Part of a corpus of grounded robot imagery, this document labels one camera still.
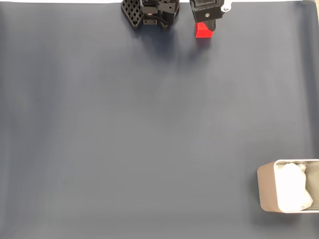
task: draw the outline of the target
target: dark gray surface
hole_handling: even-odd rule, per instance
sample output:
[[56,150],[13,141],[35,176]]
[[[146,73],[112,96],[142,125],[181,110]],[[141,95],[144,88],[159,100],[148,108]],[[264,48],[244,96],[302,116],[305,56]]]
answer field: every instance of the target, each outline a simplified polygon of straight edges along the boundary
[[314,3],[241,3],[196,44],[119,4],[0,4],[3,239],[317,239],[256,170],[319,157]]

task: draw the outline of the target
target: white cloth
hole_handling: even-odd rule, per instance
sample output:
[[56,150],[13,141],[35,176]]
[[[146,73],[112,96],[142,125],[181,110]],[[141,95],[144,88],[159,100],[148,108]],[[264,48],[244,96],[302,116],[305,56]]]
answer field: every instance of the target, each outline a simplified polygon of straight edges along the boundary
[[302,211],[311,207],[313,199],[306,190],[305,164],[275,166],[278,206],[283,212]]

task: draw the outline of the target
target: red block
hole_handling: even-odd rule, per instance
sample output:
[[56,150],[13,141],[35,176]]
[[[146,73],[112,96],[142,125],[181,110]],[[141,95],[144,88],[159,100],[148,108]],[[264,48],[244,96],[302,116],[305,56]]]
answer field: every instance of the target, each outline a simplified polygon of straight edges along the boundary
[[213,31],[209,30],[204,22],[195,23],[196,38],[211,38]]

